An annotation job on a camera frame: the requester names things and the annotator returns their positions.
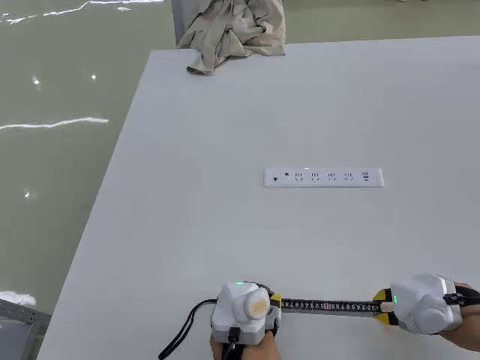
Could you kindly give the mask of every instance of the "power strip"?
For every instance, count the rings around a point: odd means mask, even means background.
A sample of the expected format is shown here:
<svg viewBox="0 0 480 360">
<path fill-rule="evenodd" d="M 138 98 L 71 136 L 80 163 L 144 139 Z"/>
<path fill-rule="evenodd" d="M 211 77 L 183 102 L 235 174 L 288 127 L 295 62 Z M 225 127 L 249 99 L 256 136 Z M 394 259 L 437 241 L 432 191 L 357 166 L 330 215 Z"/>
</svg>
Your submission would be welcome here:
<svg viewBox="0 0 480 360">
<path fill-rule="evenodd" d="M 383 188 L 378 167 L 268 167 L 264 185 L 276 188 Z"/>
</svg>

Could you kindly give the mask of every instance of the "hand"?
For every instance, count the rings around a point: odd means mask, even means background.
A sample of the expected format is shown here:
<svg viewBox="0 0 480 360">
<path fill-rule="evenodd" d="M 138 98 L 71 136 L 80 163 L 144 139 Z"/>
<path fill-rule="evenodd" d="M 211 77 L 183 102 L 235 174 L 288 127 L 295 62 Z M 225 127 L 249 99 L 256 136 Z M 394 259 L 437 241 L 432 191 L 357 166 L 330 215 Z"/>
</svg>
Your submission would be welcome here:
<svg viewBox="0 0 480 360">
<path fill-rule="evenodd" d="M 213 352 L 214 360 L 222 360 L 223 344 L 217 343 L 213 337 L 210 337 L 210 347 Z M 278 353 L 275 339 L 271 331 L 267 331 L 263 340 L 258 345 L 247 345 L 243 350 L 242 360 L 281 360 Z"/>
<path fill-rule="evenodd" d="M 462 287 L 471 286 L 458 283 Z M 462 324 L 451 331 L 442 331 L 440 335 L 453 344 L 467 350 L 480 352 L 480 305 L 462 307 Z"/>
</svg>

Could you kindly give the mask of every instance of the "green epoxy floor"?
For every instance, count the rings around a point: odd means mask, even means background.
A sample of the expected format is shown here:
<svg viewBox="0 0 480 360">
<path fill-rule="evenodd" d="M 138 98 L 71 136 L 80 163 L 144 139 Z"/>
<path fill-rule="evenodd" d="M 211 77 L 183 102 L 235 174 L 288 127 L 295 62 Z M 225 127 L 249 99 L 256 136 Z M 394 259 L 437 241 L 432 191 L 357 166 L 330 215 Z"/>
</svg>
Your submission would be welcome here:
<svg viewBox="0 0 480 360">
<path fill-rule="evenodd" d="M 480 35 L 480 1 L 286 0 L 287 40 Z M 0 3 L 0 290 L 52 312 L 170 0 Z"/>
</svg>

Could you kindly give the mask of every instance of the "white table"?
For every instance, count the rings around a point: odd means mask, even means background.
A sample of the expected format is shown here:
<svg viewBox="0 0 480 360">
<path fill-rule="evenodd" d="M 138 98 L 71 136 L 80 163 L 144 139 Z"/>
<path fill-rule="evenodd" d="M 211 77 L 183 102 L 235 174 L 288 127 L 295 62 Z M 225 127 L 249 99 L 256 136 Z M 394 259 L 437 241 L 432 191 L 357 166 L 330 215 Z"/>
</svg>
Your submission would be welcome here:
<svg viewBox="0 0 480 360">
<path fill-rule="evenodd" d="M 185 71 L 151 54 L 40 360 L 156 359 L 248 279 L 371 299 L 395 278 L 480 287 L 480 37 L 289 45 Z M 385 188 L 263 187 L 265 167 L 382 167 Z M 210 359 L 202 309 L 171 359 Z M 373 319 L 286 314 L 284 359 L 477 359 Z"/>
</svg>

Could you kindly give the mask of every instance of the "tape measure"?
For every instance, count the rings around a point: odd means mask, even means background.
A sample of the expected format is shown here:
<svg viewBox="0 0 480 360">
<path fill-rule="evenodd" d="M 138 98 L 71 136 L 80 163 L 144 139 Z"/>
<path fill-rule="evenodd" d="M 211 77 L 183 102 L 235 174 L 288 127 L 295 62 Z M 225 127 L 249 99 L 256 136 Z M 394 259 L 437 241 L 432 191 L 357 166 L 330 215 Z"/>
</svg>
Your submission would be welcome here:
<svg viewBox="0 0 480 360">
<path fill-rule="evenodd" d="M 346 317 L 374 317 L 386 325 L 397 326 L 398 319 L 393 313 L 396 299 L 391 289 L 381 289 L 372 301 L 306 300 L 282 298 L 275 293 L 270 304 L 281 309 L 282 313 L 336 315 Z"/>
</svg>

